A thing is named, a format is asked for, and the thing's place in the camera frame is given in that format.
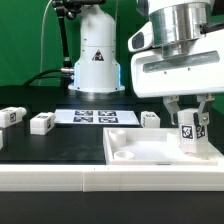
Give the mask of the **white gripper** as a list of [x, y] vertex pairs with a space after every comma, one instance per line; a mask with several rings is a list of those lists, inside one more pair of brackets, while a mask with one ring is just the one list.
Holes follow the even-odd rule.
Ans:
[[165, 96], [163, 104], [173, 125], [178, 124], [180, 111], [177, 95], [199, 94], [194, 124], [208, 125], [215, 99], [212, 93], [224, 92], [224, 31], [211, 32], [193, 41], [185, 56], [164, 60], [160, 49], [137, 53], [131, 60], [131, 75], [138, 97]]

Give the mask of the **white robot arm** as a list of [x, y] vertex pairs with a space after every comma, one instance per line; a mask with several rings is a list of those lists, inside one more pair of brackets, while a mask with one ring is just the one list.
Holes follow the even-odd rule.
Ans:
[[[133, 89], [161, 97], [178, 113], [180, 95], [197, 95], [197, 122], [208, 122], [207, 104], [224, 92], [224, 24], [210, 22], [214, 0], [137, 0], [147, 23], [128, 40]], [[115, 23], [99, 6], [85, 6], [81, 52], [69, 87], [91, 97], [123, 88], [115, 60]]]

